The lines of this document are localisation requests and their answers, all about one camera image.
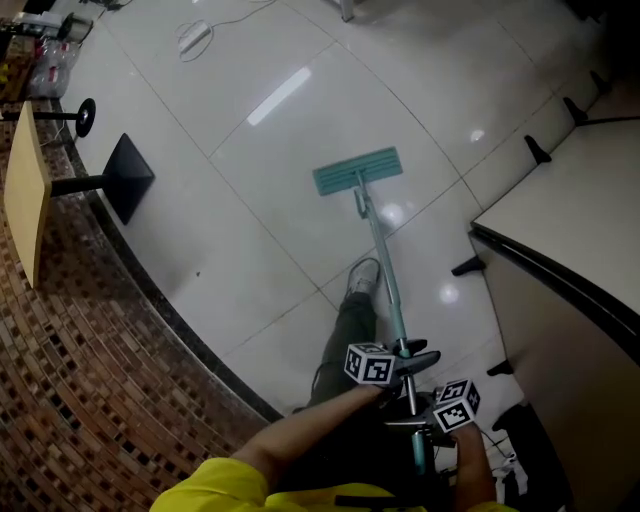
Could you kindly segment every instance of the white tile floor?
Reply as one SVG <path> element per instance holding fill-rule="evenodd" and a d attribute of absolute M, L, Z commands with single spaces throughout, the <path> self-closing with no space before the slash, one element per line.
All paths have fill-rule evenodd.
<path fill-rule="evenodd" d="M 311 171 L 396 146 L 404 174 L 371 192 L 408 332 L 443 354 L 418 380 L 473 377 L 488 427 L 522 395 L 485 375 L 503 352 L 484 280 L 450 269 L 473 255 L 469 221 L 535 166 L 523 136 L 552 150 L 572 126 L 562 96 L 595 99 L 600 27 L 561 0 L 366 0 L 349 24 L 324 0 L 277 0 L 180 62 L 179 24 L 257 5 L 104 13 L 62 99 L 97 101 L 85 166 L 101 173 L 129 134 L 157 179 L 123 235 L 198 335 L 287 413 L 308 398 L 347 270 L 373 249 L 351 193 L 320 198 Z M 376 307 L 384 320 L 382 295 Z"/>

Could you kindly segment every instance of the black pants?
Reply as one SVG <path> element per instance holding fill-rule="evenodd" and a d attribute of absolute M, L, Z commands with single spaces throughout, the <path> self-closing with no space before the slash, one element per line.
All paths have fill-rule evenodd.
<path fill-rule="evenodd" d="M 375 331 L 376 314 L 369 295 L 351 294 L 340 306 L 308 406 L 330 400 L 356 385 L 343 371 L 347 347 L 374 341 Z M 396 496 L 421 490 L 414 475 L 409 436 L 389 432 L 376 406 L 351 417 L 298 460 L 276 491 L 356 482 L 377 485 Z"/>

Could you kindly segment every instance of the plastic bag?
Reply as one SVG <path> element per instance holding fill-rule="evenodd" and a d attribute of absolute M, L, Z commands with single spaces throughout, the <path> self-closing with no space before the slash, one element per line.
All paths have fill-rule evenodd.
<path fill-rule="evenodd" d="M 63 43 L 55 39 L 45 41 L 39 49 L 38 64 L 49 67 L 66 66 L 71 71 L 80 55 L 80 45 L 78 43 Z"/>
<path fill-rule="evenodd" d="M 61 98 L 69 86 L 67 66 L 39 64 L 33 70 L 27 91 L 31 98 Z"/>

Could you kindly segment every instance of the sleeve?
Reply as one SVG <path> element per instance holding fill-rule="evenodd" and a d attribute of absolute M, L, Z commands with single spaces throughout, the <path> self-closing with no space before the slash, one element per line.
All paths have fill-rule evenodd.
<path fill-rule="evenodd" d="M 507 507 L 506 505 L 500 505 L 495 502 L 480 503 L 480 505 L 474 505 L 467 512 L 517 512 L 517 510 Z"/>
<path fill-rule="evenodd" d="M 266 479 L 248 464 L 235 459 L 209 459 L 189 478 L 162 493 L 151 512 L 249 512 L 264 507 L 267 493 Z"/>

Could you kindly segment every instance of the green mop pad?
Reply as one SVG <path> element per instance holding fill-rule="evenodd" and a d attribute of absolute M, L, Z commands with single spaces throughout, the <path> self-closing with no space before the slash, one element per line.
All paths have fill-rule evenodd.
<path fill-rule="evenodd" d="M 358 186 L 356 171 L 362 173 L 365 183 L 402 174 L 398 151 L 395 147 L 381 149 L 314 170 L 318 193 L 327 196 Z"/>

